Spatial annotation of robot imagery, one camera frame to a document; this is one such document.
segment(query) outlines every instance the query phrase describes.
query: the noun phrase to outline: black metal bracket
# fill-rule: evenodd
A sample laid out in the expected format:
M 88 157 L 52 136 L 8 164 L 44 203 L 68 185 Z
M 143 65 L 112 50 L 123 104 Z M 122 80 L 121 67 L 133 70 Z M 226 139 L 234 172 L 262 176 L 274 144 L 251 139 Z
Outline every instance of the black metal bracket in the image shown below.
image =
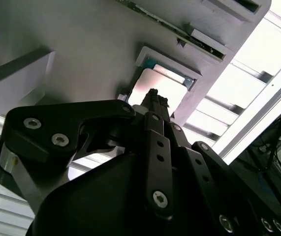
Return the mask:
M 134 235 L 146 227 L 161 235 L 281 233 L 220 157 L 203 142 L 191 146 L 170 122 L 167 99 L 152 89 L 142 105 L 142 112 L 113 100 L 8 113 L 0 184 L 36 213 L 31 235 Z M 68 181 L 72 160 L 115 146 L 125 153 Z

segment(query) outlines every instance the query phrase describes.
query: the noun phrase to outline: mounting hole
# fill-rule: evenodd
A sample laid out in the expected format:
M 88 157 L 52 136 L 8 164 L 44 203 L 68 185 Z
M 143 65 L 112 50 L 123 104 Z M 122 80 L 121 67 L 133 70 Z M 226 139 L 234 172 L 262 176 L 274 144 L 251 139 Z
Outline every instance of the mounting hole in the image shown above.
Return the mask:
M 158 158 L 158 160 L 159 160 L 159 161 L 161 161 L 161 162 L 163 162 L 163 161 L 164 161 L 163 156 L 161 156 L 161 155 L 157 155 L 156 157 Z
M 153 117 L 155 120 L 160 120 L 160 118 L 157 117 L 156 115 L 152 115 L 152 117 Z
M 159 145 L 159 147 L 164 147 L 163 143 L 161 143 L 160 141 L 158 141 L 157 144 Z
M 200 160 L 195 159 L 195 161 L 196 161 L 196 163 L 197 163 L 198 165 L 201 165 L 201 161 L 200 161 Z
M 208 179 L 208 177 L 206 177 L 206 176 L 203 176 L 203 179 L 208 183 L 209 182 L 209 179 Z

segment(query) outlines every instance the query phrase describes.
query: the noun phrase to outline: metal frame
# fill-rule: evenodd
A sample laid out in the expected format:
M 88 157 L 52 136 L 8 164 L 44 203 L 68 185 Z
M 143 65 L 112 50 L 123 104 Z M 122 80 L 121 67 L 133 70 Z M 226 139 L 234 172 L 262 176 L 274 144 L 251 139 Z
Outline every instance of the metal frame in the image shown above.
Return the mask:
M 213 149 L 230 164 L 280 114 L 281 71 L 215 143 Z

